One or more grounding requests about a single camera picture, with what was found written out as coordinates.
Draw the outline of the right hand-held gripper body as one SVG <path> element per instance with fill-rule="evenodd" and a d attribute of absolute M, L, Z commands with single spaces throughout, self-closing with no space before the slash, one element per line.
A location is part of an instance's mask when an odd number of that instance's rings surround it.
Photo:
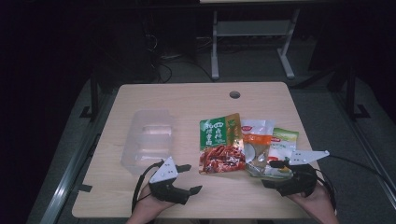
<path fill-rule="evenodd" d="M 330 152 L 325 151 L 309 151 L 309 150 L 293 150 L 290 159 L 285 163 L 292 172 L 292 178 L 283 181 L 277 191 L 281 196 L 303 192 L 306 196 L 313 193 L 318 181 L 316 169 L 311 162 L 328 157 Z"/>

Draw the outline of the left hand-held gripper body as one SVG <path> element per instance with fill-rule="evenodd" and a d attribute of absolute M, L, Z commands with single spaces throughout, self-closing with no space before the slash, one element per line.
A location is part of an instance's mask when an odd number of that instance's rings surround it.
<path fill-rule="evenodd" d="M 151 194 L 160 201 L 185 204 L 190 197 L 189 191 L 173 186 L 178 174 L 173 158 L 169 157 L 148 182 Z"/>

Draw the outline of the white and orange snack packet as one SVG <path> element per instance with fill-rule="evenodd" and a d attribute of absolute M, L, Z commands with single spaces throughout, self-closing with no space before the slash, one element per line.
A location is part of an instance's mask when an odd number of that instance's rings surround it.
<path fill-rule="evenodd" d="M 255 177 L 265 175 L 268 153 L 275 128 L 273 119 L 242 119 L 246 170 Z"/>

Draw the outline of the clear plastic container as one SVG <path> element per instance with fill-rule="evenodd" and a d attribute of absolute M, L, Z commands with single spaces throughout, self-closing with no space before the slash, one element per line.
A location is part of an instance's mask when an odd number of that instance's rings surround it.
<path fill-rule="evenodd" d="M 141 109 L 134 113 L 121 165 L 132 175 L 141 175 L 151 164 L 166 160 L 173 142 L 173 118 L 167 109 Z"/>

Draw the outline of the green and red snack packet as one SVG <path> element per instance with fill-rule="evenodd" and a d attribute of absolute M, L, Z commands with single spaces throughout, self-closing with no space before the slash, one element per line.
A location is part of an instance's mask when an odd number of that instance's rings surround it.
<path fill-rule="evenodd" d="M 200 121 L 199 173 L 208 175 L 244 170 L 246 156 L 238 113 Z"/>

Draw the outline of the person's right hand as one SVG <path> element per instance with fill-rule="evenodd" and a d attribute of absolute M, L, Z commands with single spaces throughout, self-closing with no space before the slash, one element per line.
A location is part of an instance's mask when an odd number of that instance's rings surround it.
<path fill-rule="evenodd" d="M 304 196 L 302 193 L 296 193 L 288 195 L 288 198 L 301 206 L 309 216 L 310 212 L 314 209 L 323 208 L 333 210 L 329 193 L 320 184 L 316 184 L 314 192 L 309 196 Z"/>

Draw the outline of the person's left hand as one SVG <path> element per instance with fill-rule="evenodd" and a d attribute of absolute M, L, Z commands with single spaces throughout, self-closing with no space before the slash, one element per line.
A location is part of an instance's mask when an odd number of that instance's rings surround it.
<path fill-rule="evenodd" d="M 139 201 L 136 204 L 134 213 L 145 213 L 157 217 L 162 211 L 172 207 L 174 204 L 160 201 L 151 195 L 148 185 L 142 188 Z"/>

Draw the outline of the white and green snack packet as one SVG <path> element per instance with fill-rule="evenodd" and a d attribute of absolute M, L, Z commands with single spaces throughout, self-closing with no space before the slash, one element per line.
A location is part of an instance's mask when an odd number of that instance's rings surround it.
<path fill-rule="evenodd" d="M 297 147 L 298 136 L 298 132 L 274 128 L 267 160 L 288 161 L 292 151 Z M 289 178 L 291 177 L 291 170 L 287 167 L 273 168 L 267 165 L 265 175 L 272 178 Z"/>

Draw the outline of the black metal stand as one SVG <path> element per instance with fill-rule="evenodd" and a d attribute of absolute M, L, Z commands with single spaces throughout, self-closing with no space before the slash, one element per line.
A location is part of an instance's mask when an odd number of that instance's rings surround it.
<path fill-rule="evenodd" d="M 98 81 L 94 71 L 91 72 L 90 76 L 90 96 L 91 105 L 85 106 L 79 116 L 84 119 L 89 119 L 90 122 L 93 122 L 95 121 L 99 112 Z"/>
<path fill-rule="evenodd" d="M 370 115 L 364 105 L 355 104 L 356 74 L 354 68 L 349 65 L 346 72 L 346 113 L 355 121 L 356 119 L 368 119 Z"/>

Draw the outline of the aluminium rail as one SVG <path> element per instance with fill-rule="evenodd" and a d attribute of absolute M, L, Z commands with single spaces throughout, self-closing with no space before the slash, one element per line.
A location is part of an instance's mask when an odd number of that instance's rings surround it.
<path fill-rule="evenodd" d="M 358 142 L 366 154 L 368 161 L 375 170 L 375 175 L 377 176 L 382 189 L 385 191 L 389 201 L 396 209 L 396 184 L 391 180 L 389 173 L 386 171 L 385 167 L 380 162 L 380 159 L 375 154 L 374 147 L 369 143 L 368 138 L 363 134 L 363 130 L 358 125 L 358 119 L 370 118 L 369 113 L 363 105 L 353 105 L 352 114 L 349 114 L 347 111 L 347 103 L 340 93 L 332 93 L 332 98 L 338 109 L 341 111 L 348 127 L 358 139 Z"/>
<path fill-rule="evenodd" d="M 64 175 L 54 191 L 49 205 L 41 218 L 39 224 L 56 224 L 60 214 L 67 202 L 78 175 L 81 172 L 87 159 L 93 155 L 99 142 L 101 134 L 95 133 L 92 136 L 84 137 L 80 147 L 72 154 L 71 160 L 66 166 Z"/>

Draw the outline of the white metal desk frame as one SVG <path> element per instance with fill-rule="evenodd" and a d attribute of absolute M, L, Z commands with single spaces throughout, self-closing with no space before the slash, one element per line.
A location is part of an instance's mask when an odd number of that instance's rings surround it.
<path fill-rule="evenodd" d="M 288 49 L 300 14 L 294 9 L 289 20 L 274 21 L 219 21 L 218 12 L 213 13 L 211 77 L 219 79 L 218 38 L 229 36 L 284 36 L 284 45 L 277 49 L 278 58 L 286 78 L 294 79 L 295 75 L 287 57 Z"/>

